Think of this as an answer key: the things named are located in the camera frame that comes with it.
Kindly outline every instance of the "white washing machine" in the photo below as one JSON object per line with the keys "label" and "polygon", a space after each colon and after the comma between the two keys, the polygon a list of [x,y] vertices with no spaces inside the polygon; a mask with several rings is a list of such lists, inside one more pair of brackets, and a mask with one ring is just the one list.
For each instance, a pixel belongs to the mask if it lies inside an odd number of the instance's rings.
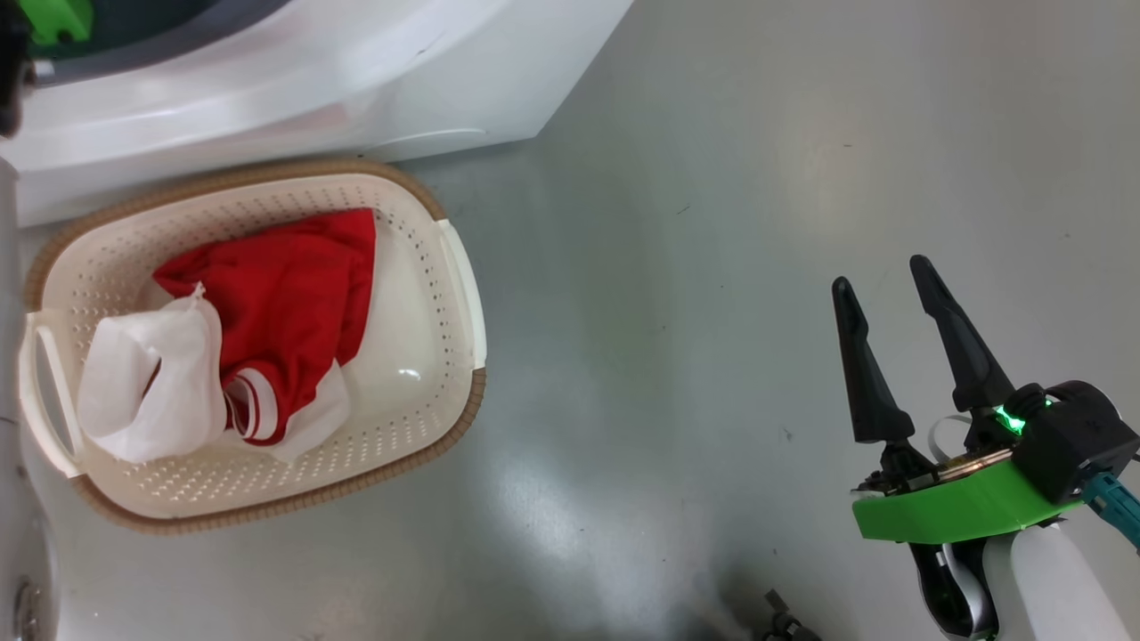
{"label": "white washing machine", "polygon": [[35,64],[19,132],[0,143],[21,227],[250,162],[532,137],[632,0],[201,2],[148,39]]}

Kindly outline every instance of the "cable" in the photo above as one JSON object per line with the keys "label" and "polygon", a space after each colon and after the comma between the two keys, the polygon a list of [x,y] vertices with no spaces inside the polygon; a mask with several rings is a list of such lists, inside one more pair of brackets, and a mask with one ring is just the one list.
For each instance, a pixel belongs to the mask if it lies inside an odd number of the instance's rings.
{"label": "cable", "polygon": [[943,424],[945,421],[958,421],[959,423],[966,423],[966,427],[970,427],[970,420],[960,414],[952,414],[950,416],[943,416],[930,425],[930,431],[927,432],[927,447],[930,448],[930,455],[934,456],[935,463],[945,463],[952,459],[951,455],[943,452],[942,447],[938,445],[938,439],[936,438],[938,432],[938,425]]}

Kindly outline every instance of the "green light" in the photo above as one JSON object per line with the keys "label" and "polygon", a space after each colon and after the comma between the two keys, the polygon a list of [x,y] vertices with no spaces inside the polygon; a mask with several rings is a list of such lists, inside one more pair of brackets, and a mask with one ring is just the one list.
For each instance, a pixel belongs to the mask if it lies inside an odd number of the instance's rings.
{"label": "green light", "polygon": [[994,412],[997,413],[997,421],[1001,422],[1001,424],[1005,425],[1007,430],[1016,433],[1017,436],[1021,436],[1021,430],[1025,429],[1025,421],[1020,419],[1015,419],[1009,414],[1007,414],[1005,407],[1002,405],[994,407]]}

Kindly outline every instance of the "red clothing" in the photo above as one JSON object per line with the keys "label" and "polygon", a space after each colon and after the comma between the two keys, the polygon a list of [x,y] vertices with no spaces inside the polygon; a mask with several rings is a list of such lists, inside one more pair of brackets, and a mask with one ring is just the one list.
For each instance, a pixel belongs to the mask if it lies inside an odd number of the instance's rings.
{"label": "red clothing", "polygon": [[[236,411],[231,427],[247,441],[279,443],[288,417],[312,401],[334,362],[356,356],[375,246],[373,211],[361,209],[203,245],[155,270],[173,297],[202,283],[218,309],[221,384]],[[235,384],[249,393],[233,393]]]}

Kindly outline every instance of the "basket handle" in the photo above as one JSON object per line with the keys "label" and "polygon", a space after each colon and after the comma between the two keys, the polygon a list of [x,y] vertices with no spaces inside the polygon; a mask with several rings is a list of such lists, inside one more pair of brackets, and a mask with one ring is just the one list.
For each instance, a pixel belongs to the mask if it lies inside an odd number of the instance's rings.
{"label": "basket handle", "polygon": [[[24,342],[19,347],[19,404],[40,451],[64,476],[74,478],[83,473],[79,462],[83,436],[80,433],[75,405],[72,401],[74,398],[72,395],[73,382],[68,380],[74,376],[68,375],[71,371],[66,368],[65,362],[67,360],[65,360],[65,355],[60,352],[60,346],[56,341],[56,332],[52,328],[52,326],[58,327],[60,324],[60,319],[55,318],[58,314],[39,311],[27,315]],[[48,411],[43,405],[39,364],[35,358],[35,343],[38,341],[43,341],[48,368],[51,371],[51,380],[55,382],[59,397],[59,407],[63,411],[64,422],[67,424],[73,451],[68,451],[60,440],[59,432],[51,424]]]}
{"label": "basket handle", "polygon": [[483,323],[483,303],[479,299],[479,285],[475,283],[475,273],[471,269],[471,259],[467,258],[467,250],[463,249],[463,241],[459,240],[458,232],[451,227],[451,221],[439,221],[439,227],[443,232],[443,251],[448,254],[448,265],[455,268],[458,283],[462,285],[459,298],[467,306],[467,319],[472,334],[474,370],[487,365],[487,325]]}

